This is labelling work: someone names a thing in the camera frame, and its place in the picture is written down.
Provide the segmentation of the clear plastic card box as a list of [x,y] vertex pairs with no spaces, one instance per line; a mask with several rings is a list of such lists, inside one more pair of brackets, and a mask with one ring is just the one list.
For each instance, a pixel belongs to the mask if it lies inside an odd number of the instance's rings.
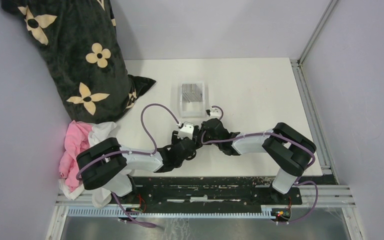
[[203,118],[206,115],[206,86],[202,81],[179,85],[179,114],[182,118]]

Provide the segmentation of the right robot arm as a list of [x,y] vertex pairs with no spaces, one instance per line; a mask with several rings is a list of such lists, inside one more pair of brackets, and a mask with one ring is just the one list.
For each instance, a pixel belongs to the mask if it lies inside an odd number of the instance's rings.
[[202,122],[196,137],[198,145],[216,145],[228,156],[267,153],[279,166],[268,191],[275,204],[289,198],[289,190],[316,161],[316,145],[284,122],[263,132],[241,133],[230,132],[220,119],[211,118]]

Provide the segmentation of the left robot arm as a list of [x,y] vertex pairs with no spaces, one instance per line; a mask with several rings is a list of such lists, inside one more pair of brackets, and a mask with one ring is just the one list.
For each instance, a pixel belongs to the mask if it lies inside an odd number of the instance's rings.
[[82,181],[86,190],[104,188],[129,204],[136,200],[138,191],[122,171],[166,173],[180,168],[196,153],[196,144],[188,137],[158,148],[155,153],[126,147],[115,137],[109,137],[76,157],[79,168],[76,178]]

